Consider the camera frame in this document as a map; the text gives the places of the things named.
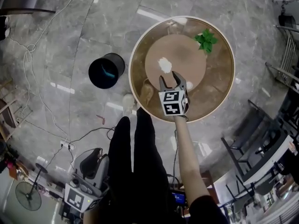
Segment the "white power strip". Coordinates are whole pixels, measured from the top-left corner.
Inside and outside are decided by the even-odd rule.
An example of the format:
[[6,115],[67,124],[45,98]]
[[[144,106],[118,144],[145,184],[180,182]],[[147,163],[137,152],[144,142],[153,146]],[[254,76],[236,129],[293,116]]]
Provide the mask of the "white power strip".
[[76,148],[76,146],[73,143],[69,143],[64,140],[60,140],[60,144],[61,144],[61,146],[65,147],[69,150],[74,150]]

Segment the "person's left forearm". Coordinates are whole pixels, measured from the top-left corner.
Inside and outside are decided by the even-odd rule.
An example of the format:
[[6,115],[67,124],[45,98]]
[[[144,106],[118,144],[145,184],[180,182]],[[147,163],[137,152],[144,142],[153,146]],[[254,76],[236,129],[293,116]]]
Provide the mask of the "person's left forearm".
[[100,209],[93,208],[84,213],[83,224],[102,224],[100,218]]

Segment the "blue plastic scrap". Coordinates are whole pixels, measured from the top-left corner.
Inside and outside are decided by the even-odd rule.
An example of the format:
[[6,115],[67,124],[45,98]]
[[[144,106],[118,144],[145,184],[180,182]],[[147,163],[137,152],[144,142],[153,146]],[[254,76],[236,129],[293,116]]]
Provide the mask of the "blue plastic scrap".
[[110,73],[110,72],[108,72],[108,71],[105,70],[104,65],[101,65],[101,67],[102,67],[102,71],[103,71],[103,73],[105,74],[106,77],[109,77],[111,79],[115,78],[115,75],[113,73]]

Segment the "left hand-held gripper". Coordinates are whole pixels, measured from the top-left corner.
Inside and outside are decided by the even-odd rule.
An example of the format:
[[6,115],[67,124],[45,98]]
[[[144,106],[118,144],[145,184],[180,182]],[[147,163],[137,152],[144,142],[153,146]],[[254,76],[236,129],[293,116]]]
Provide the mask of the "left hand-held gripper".
[[80,213],[92,210],[108,193],[104,180],[109,168],[109,157],[102,148],[84,151],[74,162],[74,171],[65,185],[64,202]]

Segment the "black waste bin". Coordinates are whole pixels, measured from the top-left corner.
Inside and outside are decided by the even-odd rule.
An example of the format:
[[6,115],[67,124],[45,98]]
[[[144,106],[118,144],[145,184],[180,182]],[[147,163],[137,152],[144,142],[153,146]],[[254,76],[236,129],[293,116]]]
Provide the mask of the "black waste bin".
[[[101,65],[104,65],[105,70],[113,73],[115,78],[106,77],[102,71]],[[108,53],[103,57],[94,60],[88,69],[88,76],[93,85],[100,89],[112,88],[125,70],[125,62],[123,58],[116,53]]]

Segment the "metal rack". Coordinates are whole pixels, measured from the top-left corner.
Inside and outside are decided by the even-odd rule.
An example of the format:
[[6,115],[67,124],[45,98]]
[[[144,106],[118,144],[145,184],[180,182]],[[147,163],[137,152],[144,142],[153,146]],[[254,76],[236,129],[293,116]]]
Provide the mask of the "metal rack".
[[282,60],[278,66],[265,63],[270,71],[276,71],[275,79],[285,86],[291,87],[292,82],[299,84],[299,78],[295,76],[295,72],[299,71],[297,65],[293,61],[295,56],[299,56],[299,29],[275,25],[283,37],[285,38],[285,46],[283,47]]

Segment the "black floor fan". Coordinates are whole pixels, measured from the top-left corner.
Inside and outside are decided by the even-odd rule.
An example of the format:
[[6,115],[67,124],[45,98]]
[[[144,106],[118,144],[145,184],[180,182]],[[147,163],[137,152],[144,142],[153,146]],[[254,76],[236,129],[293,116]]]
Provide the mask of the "black floor fan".
[[45,174],[48,173],[48,171],[39,163],[36,163],[36,167],[39,169],[39,172],[33,184],[30,184],[29,182],[20,182],[15,188],[15,195],[19,204],[29,211],[37,211],[40,209],[42,200],[37,189],[38,178],[41,172]]

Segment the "small green potted plant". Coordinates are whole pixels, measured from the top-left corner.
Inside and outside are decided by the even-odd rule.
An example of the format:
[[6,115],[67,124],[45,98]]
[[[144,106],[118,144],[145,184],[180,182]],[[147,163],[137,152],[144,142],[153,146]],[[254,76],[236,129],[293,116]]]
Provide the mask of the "small green potted plant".
[[193,39],[199,43],[199,50],[204,50],[207,54],[212,52],[213,45],[218,41],[209,29],[205,29],[200,35],[195,35]]

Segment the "person's right forearm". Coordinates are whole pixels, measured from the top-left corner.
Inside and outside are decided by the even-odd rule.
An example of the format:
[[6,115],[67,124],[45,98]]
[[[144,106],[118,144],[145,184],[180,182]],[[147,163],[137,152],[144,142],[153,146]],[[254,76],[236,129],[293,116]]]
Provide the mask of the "person's right forearm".
[[199,161],[194,151],[186,119],[174,117],[178,138],[178,161],[182,183],[185,188],[187,203],[190,206],[201,196],[208,196],[209,192],[202,180]]

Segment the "round glass table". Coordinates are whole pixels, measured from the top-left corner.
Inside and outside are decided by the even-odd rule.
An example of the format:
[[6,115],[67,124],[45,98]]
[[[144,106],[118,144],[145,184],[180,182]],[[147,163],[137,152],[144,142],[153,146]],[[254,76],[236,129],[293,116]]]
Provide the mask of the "round glass table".
[[[199,50],[193,38],[205,29],[214,33],[217,43],[207,54]],[[167,58],[172,63],[170,73],[163,73],[158,60]],[[198,121],[216,110],[228,96],[235,76],[235,58],[225,35],[212,23],[192,16],[175,16],[156,23],[147,29],[136,42],[129,60],[129,83],[137,103],[156,119],[173,122],[173,116],[165,116],[159,98],[159,77],[163,76],[168,87],[177,83],[172,71],[193,83],[187,90],[188,122]],[[154,87],[148,105],[141,99],[145,79]]]

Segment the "small black mesh bin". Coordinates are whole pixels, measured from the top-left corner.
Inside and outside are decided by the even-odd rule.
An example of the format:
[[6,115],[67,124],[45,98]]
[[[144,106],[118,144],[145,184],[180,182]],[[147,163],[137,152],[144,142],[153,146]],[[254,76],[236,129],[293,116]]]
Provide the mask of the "small black mesh bin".
[[278,22],[282,27],[297,29],[296,21],[292,15],[279,15]]

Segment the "black metal shelf frame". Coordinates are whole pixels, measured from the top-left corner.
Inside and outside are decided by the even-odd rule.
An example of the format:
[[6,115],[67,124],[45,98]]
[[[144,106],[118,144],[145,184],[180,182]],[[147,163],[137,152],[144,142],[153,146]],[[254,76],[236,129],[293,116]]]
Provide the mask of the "black metal shelf frame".
[[224,137],[221,138],[242,182],[242,177],[262,159],[278,139],[284,134],[288,135],[262,108],[251,100],[248,100],[248,104],[249,113],[238,128],[233,143],[228,144]]

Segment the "person's left white shoe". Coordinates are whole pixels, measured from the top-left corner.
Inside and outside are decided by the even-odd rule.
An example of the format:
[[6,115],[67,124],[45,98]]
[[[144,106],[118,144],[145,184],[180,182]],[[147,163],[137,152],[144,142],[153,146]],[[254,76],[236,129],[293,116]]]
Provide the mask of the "person's left white shoe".
[[136,111],[137,103],[133,94],[124,95],[122,100],[123,113],[133,113]]

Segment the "person's black clothing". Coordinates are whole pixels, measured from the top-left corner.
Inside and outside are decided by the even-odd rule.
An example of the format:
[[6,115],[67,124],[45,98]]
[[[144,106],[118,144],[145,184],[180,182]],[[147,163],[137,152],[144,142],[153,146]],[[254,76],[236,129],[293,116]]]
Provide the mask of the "person's black clothing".
[[[155,145],[151,116],[139,108],[136,117],[134,139],[130,137],[130,119],[124,114],[110,142],[111,221],[114,224],[184,224],[176,212],[175,198]],[[189,213],[189,224],[228,224],[210,194],[196,199],[189,206]]]

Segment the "black device blue screen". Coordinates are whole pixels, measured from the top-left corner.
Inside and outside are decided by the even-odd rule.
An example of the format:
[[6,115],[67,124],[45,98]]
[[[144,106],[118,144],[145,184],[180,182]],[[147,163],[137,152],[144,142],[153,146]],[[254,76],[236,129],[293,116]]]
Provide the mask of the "black device blue screen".
[[179,206],[186,206],[185,192],[179,190],[171,190],[172,195],[175,198],[175,202]]

